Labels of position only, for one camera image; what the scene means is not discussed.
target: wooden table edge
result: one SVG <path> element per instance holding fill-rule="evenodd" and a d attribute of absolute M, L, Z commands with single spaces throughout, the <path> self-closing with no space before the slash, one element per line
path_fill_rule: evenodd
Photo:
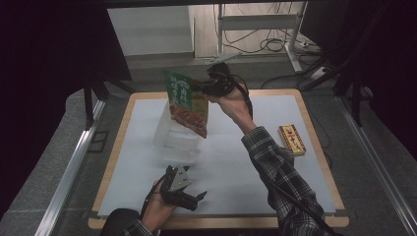
<path fill-rule="evenodd" d="M 306 125 L 307 131 L 309 133 L 311 142 L 315 149 L 319 164 L 322 168 L 323 174 L 328 184 L 330 190 L 330 195 L 333 199 L 336 210 L 345 210 L 343 202 L 341 200 L 340 194 L 337 191 L 334 179 L 331 175 L 331 172 L 328 168 L 328 163 L 326 157 L 321 149 L 319 139 L 317 137 L 316 131 L 313 127 L 313 123 L 308 114 L 307 107 L 304 103 L 303 97 L 299 90 L 297 89 L 251 89 L 250 96 L 258 95 L 293 95 L 299 106 L 301 115 L 303 117 L 304 123 Z M 123 139 L 126 134 L 127 127 L 129 125 L 129 120 L 132 115 L 133 107 L 137 99 L 162 99 L 167 98 L 166 91 L 159 92 L 136 92 L 133 93 L 130 98 L 128 105 L 126 107 L 125 114 L 123 116 L 122 122 L 120 124 L 119 131 L 116 136 L 116 140 L 113 145 L 112 152 L 101 180 L 100 187 L 97 192 L 94 204 L 92 206 L 92 211 L 98 212 L 102 204 L 102 200 L 107 191 L 108 185 L 111 180 L 112 173 L 117 163 L 117 158 L 123 144 Z M 239 228 L 276 228 L 277 219 L 276 217 L 221 217 L 219 218 L 206 218 L 206 217 L 187 217 L 187 220 L 184 220 L 183 217 L 172 217 L 164 225 L 165 229 L 194 229 L 194 228 L 234 228 L 230 226 L 239 226 Z M 254 220 L 253 222 L 258 222 L 259 226 L 255 227 L 254 224 L 249 224 L 251 227 L 248 227 L 248 219 Z M 229 222 L 229 227 L 222 226 L 223 222 Z M 349 223 L 348 216 L 326 216 L 326 222 L 331 227 L 345 227 Z M 89 218 L 89 227 L 92 229 L 100 229 L 105 223 L 105 219 Z"/>

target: black curtain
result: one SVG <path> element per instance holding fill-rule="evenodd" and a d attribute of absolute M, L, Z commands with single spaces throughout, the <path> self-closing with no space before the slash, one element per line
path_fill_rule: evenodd
<path fill-rule="evenodd" d="M 391 1 L 361 64 L 363 84 L 374 94 L 371 107 L 417 159 L 416 5 Z"/>
<path fill-rule="evenodd" d="M 55 2 L 0 2 L 0 215 L 49 143 L 67 97 L 97 71 L 131 80 L 106 9 Z"/>

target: hand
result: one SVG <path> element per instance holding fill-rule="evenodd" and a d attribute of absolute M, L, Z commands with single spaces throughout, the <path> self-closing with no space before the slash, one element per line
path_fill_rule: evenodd
<path fill-rule="evenodd" d="M 159 193 L 162 182 L 156 187 L 149 199 L 148 207 L 142 217 L 142 223 L 154 232 L 162 227 L 177 206 L 166 205 Z"/>
<path fill-rule="evenodd" d="M 247 134 L 257 127 L 249 114 L 245 98 L 238 88 L 234 88 L 226 96 L 208 95 L 208 100 L 219 104 L 221 110 L 239 126 L 243 134 Z"/>

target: metal rail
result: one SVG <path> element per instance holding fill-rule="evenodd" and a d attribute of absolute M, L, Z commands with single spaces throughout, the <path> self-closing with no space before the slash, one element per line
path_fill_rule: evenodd
<path fill-rule="evenodd" d="M 94 119 L 92 126 L 89 130 L 83 131 L 70 159 L 70 162 L 67 165 L 64 175 L 62 176 L 62 179 L 59 182 L 59 185 L 55 191 L 54 196 L 52 197 L 46 213 L 43 216 L 43 219 L 40 222 L 39 227 L 37 228 L 37 231 L 34 235 L 46 236 L 51 234 L 53 227 L 55 226 L 55 223 L 58 219 L 59 213 L 61 212 L 62 206 L 65 203 L 75 178 L 77 177 L 80 166 L 83 163 L 83 159 L 86 155 L 92 135 L 94 134 L 97 127 L 97 120 L 101 115 L 101 111 L 103 110 L 104 105 L 105 102 L 101 100 L 99 100 L 95 105 L 93 111 Z"/>
<path fill-rule="evenodd" d="M 347 122 L 349 123 L 349 126 L 352 129 L 353 134 L 358 140 L 362 150 L 365 152 L 366 157 L 370 161 L 370 164 L 374 169 L 378 179 L 380 180 L 381 185 L 386 191 L 386 194 L 389 200 L 391 201 L 395 211 L 397 212 L 399 219 L 404 224 L 404 227 L 407 230 L 408 235 L 416 236 L 417 221 L 413 211 L 411 210 L 410 205 L 407 203 L 406 199 L 403 197 L 401 192 L 396 187 L 395 183 L 392 181 L 391 177 L 389 176 L 389 173 L 384 167 L 384 164 L 381 162 L 377 152 L 374 150 L 374 147 L 369 141 L 365 131 L 356 125 L 356 122 L 350 115 L 350 107 L 346 99 L 343 97 L 337 97 L 336 99 L 340 103 L 344 116 Z"/>

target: small box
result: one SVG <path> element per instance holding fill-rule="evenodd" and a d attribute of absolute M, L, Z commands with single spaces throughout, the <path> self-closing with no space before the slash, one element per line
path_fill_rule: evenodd
<path fill-rule="evenodd" d="M 294 125 L 279 126 L 278 133 L 281 135 L 285 146 L 291 150 L 294 155 L 302 155 L 306 152 L 303 141 Z"/>

